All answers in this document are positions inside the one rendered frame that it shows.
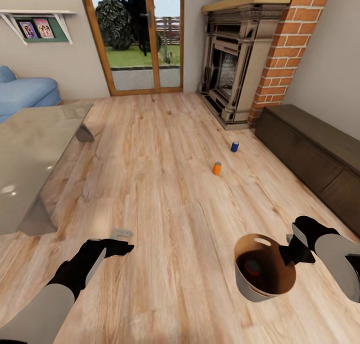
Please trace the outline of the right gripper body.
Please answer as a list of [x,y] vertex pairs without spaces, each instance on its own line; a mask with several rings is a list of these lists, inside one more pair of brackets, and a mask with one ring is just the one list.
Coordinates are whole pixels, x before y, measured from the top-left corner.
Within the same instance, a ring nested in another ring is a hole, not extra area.
[[292,241],[288,245],[279,245],[278,250],[284,261],[301,262],[314,264],[316,262],[315,257],[311,250],[304,251],[296,248]]

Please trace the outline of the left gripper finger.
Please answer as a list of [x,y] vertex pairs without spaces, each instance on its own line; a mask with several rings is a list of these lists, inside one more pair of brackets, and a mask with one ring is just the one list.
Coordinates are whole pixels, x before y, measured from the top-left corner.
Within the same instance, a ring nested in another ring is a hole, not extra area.
[[126,250],[126,253],[130,253],[134,248],[134,245],[133,244],[128,244],[127,245],[127,250]]

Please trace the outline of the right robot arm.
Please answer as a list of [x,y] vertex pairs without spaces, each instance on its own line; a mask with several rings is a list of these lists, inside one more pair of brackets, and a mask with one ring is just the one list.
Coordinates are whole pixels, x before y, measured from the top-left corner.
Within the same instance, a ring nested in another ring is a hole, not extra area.
[[284,264],[316,262],[312,251],[322,260],[345,295],[360,303],[360,245],[307,215],[299,216],[286,234],[288,245],[279,245]]

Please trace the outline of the can of soda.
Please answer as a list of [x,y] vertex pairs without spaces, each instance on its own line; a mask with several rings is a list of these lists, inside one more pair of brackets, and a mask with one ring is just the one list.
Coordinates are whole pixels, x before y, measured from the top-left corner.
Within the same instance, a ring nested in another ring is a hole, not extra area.
[[261,277],[259,263],[253,259],[247,259],[243,264],[242,275],[251,284],[255,284]]
[[221,163],[220,163],[220,162],[216,162],[216,163],[214,164],[214,167],[213,167],[213,174],[214,174],[214,175],[219,175],[219,174],[220,174],[220,171],[221,171],[221,167],[222,167]]
[[238,141],[235,141],[233,144],[232,144],[232,147],[231,147],[231,150],[233,152],[235,152],[238,148],[238,145],[239,145],[239,142]]

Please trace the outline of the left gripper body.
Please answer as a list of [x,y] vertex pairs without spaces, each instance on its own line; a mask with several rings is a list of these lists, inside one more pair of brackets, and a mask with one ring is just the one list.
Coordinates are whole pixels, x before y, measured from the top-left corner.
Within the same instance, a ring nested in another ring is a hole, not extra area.
[[112,244],[112,253],[110,257],[117,255],[117,256],[125,256],[127,253],[128,242],[123,240],[113,240],[105,238],[105,240],[110,241]]

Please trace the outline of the trash can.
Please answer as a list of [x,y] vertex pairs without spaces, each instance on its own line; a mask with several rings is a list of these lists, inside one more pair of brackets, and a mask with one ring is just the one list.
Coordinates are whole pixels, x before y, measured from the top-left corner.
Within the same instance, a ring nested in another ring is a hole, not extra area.
[[[271,246],[256,242],[266,240]],[[265,235],[249,233],[240,237],[234,246],[236,286],[249,301],[260,303],[290,292],[297,281],[295,262],[286,266],[279,251],[280,244]],[[259,263],[261,277],[255,284],[248,282],[243,274],[243,265],[247,259]]]

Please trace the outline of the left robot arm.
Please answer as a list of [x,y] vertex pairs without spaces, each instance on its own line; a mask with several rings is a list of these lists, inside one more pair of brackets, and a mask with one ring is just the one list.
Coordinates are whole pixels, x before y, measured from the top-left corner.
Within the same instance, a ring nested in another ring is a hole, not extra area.
[[119,237],[133,238],[129,229],[114,228],[109,239],[88,239],[70,261],[14,318],[0,327],[0,344],[53,344],[80,291],[84,290],[103,259],[125,256],[134,245]]

